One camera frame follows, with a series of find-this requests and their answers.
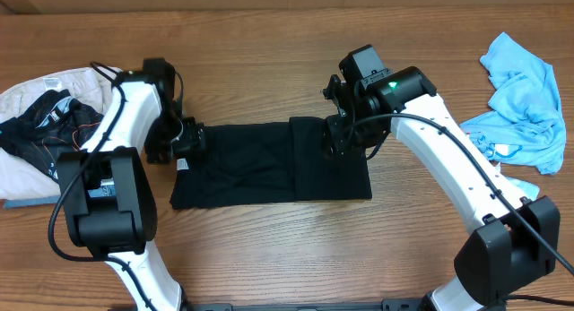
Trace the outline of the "black shirt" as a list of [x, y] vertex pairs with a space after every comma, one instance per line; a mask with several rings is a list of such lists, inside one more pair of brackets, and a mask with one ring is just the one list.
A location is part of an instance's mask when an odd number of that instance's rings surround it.
[[178, 163], [172, 208], [369, 200], [364, 155], [326, 156], [323, 125], [318, 117], [293, 117], [287, 122], [205, 128], [206, 153]]

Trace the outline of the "light blue shirt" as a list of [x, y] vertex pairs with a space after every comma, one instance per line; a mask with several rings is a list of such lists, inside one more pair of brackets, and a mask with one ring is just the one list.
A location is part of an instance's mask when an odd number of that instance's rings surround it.
[[567, 128], [552, 65], [502, 32], [480, 62], [495, 89], [490, 110], [460, 125], [488, 161], [558, 173]]

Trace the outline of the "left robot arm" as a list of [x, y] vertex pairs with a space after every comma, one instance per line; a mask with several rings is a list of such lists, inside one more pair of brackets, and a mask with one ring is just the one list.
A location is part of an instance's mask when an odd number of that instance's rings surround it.
[[109, 80], [112, 102], [81, 149], [58, 157], [48, 243], [65, 260], [109, 265], [137, 310], [189, 310], [154, 240], [157, 206], [141, 156], [151, 164], [202, 157], [204, 126], [186, 117], [183, 80], [165, 59], [147, 58], [136, 71], [91, 68]]

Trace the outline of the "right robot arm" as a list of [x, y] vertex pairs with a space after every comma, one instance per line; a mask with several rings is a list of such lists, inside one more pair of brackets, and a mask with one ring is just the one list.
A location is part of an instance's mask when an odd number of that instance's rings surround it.
[[326, 155], [361, 155], [393, 135], [429, 170], [469, 235], [451, 281], [422, 298], [387, 300], [385, 309], [502, 310], [553, 272], [559, 210], [548, 197], [528, 198], [484, 158], [420, 69], [393, 72], [368, 45], [340, 62], [323, 93], [337, 107], [325, 122]]

